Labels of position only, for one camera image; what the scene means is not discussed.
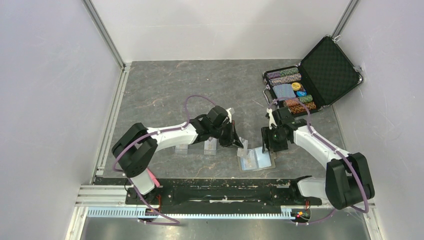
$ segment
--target gray marble surface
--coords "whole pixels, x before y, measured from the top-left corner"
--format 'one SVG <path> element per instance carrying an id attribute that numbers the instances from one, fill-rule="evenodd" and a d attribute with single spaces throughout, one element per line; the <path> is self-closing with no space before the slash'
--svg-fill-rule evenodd
<path id="1" fill-rule="evenodd" d="M 142 61 L 131 65 L 120 106 L 112 145 L 137 122 L 146 127 L 166 127 L 185 121 L 184 100 L 193 94 L 205 95 L 218 105 L 233 107 L 236 130 L 249 141 L 249 148 L 262 146 L 261 128 L 267 103 L 263 96 L 264 71 L 291 66 L 298 59 Z M 201 98 L 188 101 L 190 117 L 206 114 L 212 105 Z M 311 116 L 312 125 L 338 146 L 342 138 L 334 111 L 325 108 Z M 297 178 L 324 177 L 324 168 L 308 152 L 289 144 L 277 153 L 275 168 L 242 172 L 236 148 L 218 146 L 216 155 L 204 155 L 203 143 L 189 146 L 188 154 L 174 148 L 158 151 L 149 169 L 158 178 Z M 103 176 L 122 177 L 112 171 L 115 158 L 110 153 Z"/>

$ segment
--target white wall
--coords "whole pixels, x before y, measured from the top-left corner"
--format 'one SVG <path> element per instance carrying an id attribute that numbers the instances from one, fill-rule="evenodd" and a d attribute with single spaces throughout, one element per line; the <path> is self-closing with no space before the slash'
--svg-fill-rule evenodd
<path id="1" fill-rule="evenodd" d="M 64 239 L 119 74 L 82 1 L 0 1 L 0 239 Z"/>
<path id="2" fill-rule="evenodd" d="M 301 59 L 349 0 L 93 0 L 126 62 Z"/>
<path id="3" fill-rule="evenodd" d="M 340 41 L 365 81 L 335 106 L 347 148 L 368 159 L 388 240 L 424 234 L 423 12 L 422 1 L 363 0 Z"/>

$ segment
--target black case lid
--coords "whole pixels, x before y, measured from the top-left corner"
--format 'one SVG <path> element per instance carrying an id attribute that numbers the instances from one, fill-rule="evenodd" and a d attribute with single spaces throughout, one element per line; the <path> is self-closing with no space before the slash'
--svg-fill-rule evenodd
<path id="1" fill-rule="evenodd" d="M 362 76 L 355 71 L 331 36 L 325 36 L 300 62 L 325 105 L 331 105 L 356 85 Z"/>

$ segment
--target black metal base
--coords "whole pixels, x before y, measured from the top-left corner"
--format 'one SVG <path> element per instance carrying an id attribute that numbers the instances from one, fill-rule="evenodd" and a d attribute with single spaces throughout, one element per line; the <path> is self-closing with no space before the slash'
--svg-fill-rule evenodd
<path id="1" fill-rule="evenodd" d="M 97 177 L 94 183 L 123 185 L 126 181 Z M 152 205 L 160 204 L 164 214 L 278 214 L 280 206 L 304 206 L 306 200 L 313 206 L 322 204 L 319 198 L 296 195 L 289 188 L 290 179 L 163 178 L 158 181 L 162 187 L 156 187 L 144 198 Z M 128 194 L 125 204 L 143 205 L 133 188 L 128 189 Z"/>

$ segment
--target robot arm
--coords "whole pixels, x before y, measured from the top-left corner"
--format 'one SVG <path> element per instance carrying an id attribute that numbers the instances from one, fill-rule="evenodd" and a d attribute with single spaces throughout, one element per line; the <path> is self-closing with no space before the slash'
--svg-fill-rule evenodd
<path id="1" fill-rule="evenodd" d="M 352 164 L 364 188 L 367 199 L 374 197 L 374 186 L 368 168 L 367 159 L 361 153 L 351 154 L 326 140 L 311 126 L 308 129 L 304 119 L 295 120 L 287 107 L 277 110 L 267 109 L 269 126 L 263 127 L 262 151 L 277 152 L 288 149 L 288 141 L 310 153 L 326 169 L 325 178 L 311 176 L 300 177 L 290 182 L 295 194 L 303 197 L 315 197 L 329 200 L 336 209 L 344 209 L 363 201 L 359 186 L 350 174 L 350 170 L 338 151 Z M 332 151 L 318 138 L 331 145 Z"/>
<path id="2" fill-rule="evenodd" d="M 142 195 L 149 193 L 155 187 L 146 171 L 153 154 L 165 148 L 181 144 L 196 144 L 209 138 L 216 138 L 223 147 L 236 146 L 243 148 L 232 120 L 233 109 L 224 109 L 220 106 L 212 108 L 208 114 L 202 114 L 194 119 L 168 127 L 145 127 L 136 123 L 112 147 L 112 153 L 117 158 L 123 150 L 141 136 L 152 134 L 140 142 L 139 148 L 131 147 L 118 161 L 125 175 L 131 179 Z"/>

